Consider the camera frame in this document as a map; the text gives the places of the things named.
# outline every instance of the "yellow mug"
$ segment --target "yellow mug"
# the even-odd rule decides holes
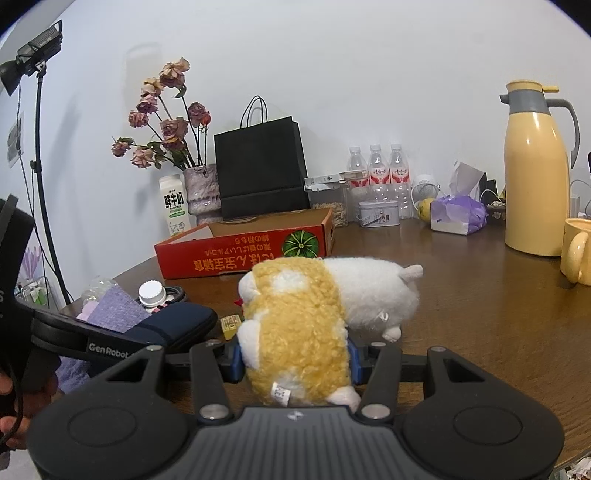
[[[589,235],[591,235],[591,220],[566,219],[560,271],[571,283],[591,286],[591,252],[585,248]]]

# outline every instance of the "milk carton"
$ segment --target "milk carton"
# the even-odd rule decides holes
[[[187,193],[179,174],[160,179],[160,199],[170,236],[189,230],[191,224],[187,210]]]

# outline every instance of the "seeds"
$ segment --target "seeds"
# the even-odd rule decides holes
[[[331,202],[331,203],[314,203],[312,208],[328,208],[333,209],[333,220],[335,226],[347,226],[349,221],[347,220],[347,206],[342,202]]]

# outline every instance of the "light stand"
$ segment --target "light stand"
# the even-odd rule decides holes
[[[45,200],[45,190],[43,188],[43,169],[41,167],[41,147],[39,145],[41,87],[43,85],[43,77],[47,71],[47,60],[52,58],[61,50],[61,40],[61,20],[59,20],[40,35],[33,38],[33,40],[27,42],[21,48],[19,48],[17,50],[17,56],[15,60],[6,61],[0,65],[0,81],[4,84],[8,94],[12,95],[18,87],[23,75],[30,77],[34,73],[37,74],[37,105],[35,109],[35,160],[31,161],[31,168],[37,176],[37,190],[39,191],[39,204],[41,207],[41,217],[43,218],[43,229],[45,230],[47,247],[49,248],[49,255],[51,257],[51,262],[53,263],[53,272],[55,273],[57,282],[60,285],[61,294],[64,297],[66,305],[69,305],[70,294],[67,291],[66,284],[64,283],[64,277],[61,274],[60,265],[57,262],[56,247],[53,244],[53,237],[51,236],[51,229],[49,227],[49,218],[47,217],[47,203]]]
[[[43,219],[43,230],[45,230],[45,238],[47,240],[47,248],[49,249],[49,256],[53,264],[53,272],[56,275],[57,282],[60,286],[61,294],[64,297],[66,305],[70,304],[70,296],[68,294],[64,277],[61,274],[60,264],[57,262],[56,247],[53,244],[53,237],[51,236],[51,229],[49,227],[49,218],[47,216],[47,203],[45,200],[45,190],[43,188],[43,168],[41,166],[41,145],[40,145],[40,119],[41,119],[41,87],[43,86],[43,77],[47,72],[47,64],[45,61],[39,62],[35,65],[37,69],[37,102],[35,105],[35,160],[31,160],[31,168],[35,172],[37,178],[37,191],[39,193],[39,207],[41,208],[41,218]]]

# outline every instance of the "plastic water bottle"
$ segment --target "plastic water bottle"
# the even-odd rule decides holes
[[[361,156],[361,149],[359,147],[350,147],[349,153],[351,157],[349,159],[349,164],[347,165],[347,170],[367,170],[368,164],[365,159]],[[366,187],[368,185],[368,179],[363,180],[351,180],[350,186],[351,187]]]
[[[369,185],[368,198],[371,200],[390,200],[390,167],[382,157],[382,146],[371,145],[369,157]]]
[[[392,154],[390,155],[390,174],[392,178],[391,189],[398,201],[400,218],[410,218],[413,216],[413,209],[410,201],[410,175],[408,165],[402,156],[402,147],[400,144],[390,145]]]
[[[370,146],[371,156],[369,157],[369,184],[383,185],[390,183],[390,167],[382,158],[382,146]]]
[[[368,169],[368,164],[361,155],[359,147],[350,147],[351,154],[347,170],[365,170]],[[359,202],[365,200],[368,192],[369,179],[351,180],[349,182],[349,190],[347,192],[347,216],[349,222],[357,220],[359,214]]]

